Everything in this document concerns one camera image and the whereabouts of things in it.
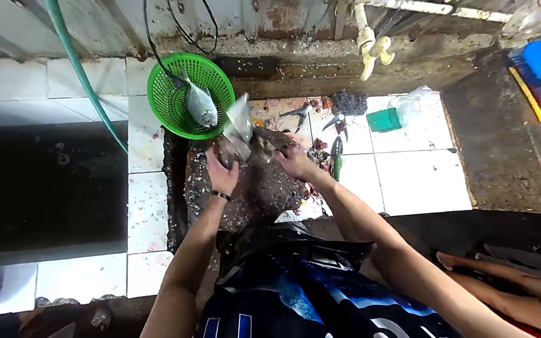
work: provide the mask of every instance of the green hose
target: green hose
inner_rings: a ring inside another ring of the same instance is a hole
[[[89,79],[86,77],[85,70],[80,64],[79,57],[76,54],[74,47],[72,46],[72,42],[70,41],[70,33],[68,33],[68,29],[66,28],[66,24],[64,23],[64,17],[62,16],[62,11],[59,9],[58,0],[45,0],[45,7],[47,7],[47,12],[49,13],[51,21],[54,23],[54,27],[56,32],[58,33],[59,40],[62,42],[62,46],[64,46],[66,53],[68,53],[70,64],[72,65],[72,68],[74,68],[76,75],[79,77],[80,84],[83,86],[83,89],[85,89],[86,95],[91,100],[91,103],[95,107],[95,110],[99,114],[99,117],[101,118],[103,123],[106,125],[112,136],[114,136],[116,142],[118,142],[120,147],[128,153],[129,150],[126,142],[120,139],[120,135],[118,134],[114,126],[112,126],[112,122],[108,118],[106,112],[103,110],[103,107],[101,107],[101,104],[99,103],[99,98],[91,87]]]

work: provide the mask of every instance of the person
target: person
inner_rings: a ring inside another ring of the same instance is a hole
[[[484,260],[456,257],[442,252],[436,253],[436,256],[446,269],[446,274],[477,299],[518,322],[541,330],[540,277],[510,266]],[[533,296],[518,296],[499,291],[483,281],[453,272],[455,266],[511,281]]]
[[[253,224],[231,262],[221,257],[214,295],[198,320],[195,296],[230,203],[222,194],[230,196],[239,177],[236,163],[226,170],[213,150],[206,157],[219,194],[178,248],[141,337],[531,337],[417,253],[297,146],[273,157],[291,177],[314,185],[347,242],[324,241],[297,224]],[[357,272],[369,250],[389,288]]]

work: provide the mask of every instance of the green box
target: green box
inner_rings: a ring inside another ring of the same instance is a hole
[[[367,114],[368,126],[373,132],[391,132],[402,128],[395,108],[388,108]]]

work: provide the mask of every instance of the hand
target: hand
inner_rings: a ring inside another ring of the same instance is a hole
[[[227,170],[220,162],[218,162],[216,154],[214,154],[214,148],[210,148],[206,151],[206,158],[208,159],[208,175],[212,182],[212,190],[230,196],[233,189],[235,189],[237,179],[239,178],[239,163],[234,161],[231,171]]]
[[[304,153],[301,146],[291,146],[287,149],[287,157],[278,150],[273,150],[272,157],[277,160],[291,177],[309,182],[315,173],[321,170]]]

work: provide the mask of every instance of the person's leg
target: person's leg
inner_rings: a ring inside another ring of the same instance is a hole
[[[539,299],[507,294],[469,276],[450,271],[446,271],[446,274],[478,300],[518,322],[541,329],[541,301]]]
[[[541,298],[541,278],[539,277],[525,273],[510,266],[487,262],[485,260],[461,258],[442,252],[437,253],[437,256],[445,268],[461,266],[463,268],[469,268],[482,273],[490,274],[492,276],[500,277],[521,285],[531,294]]]

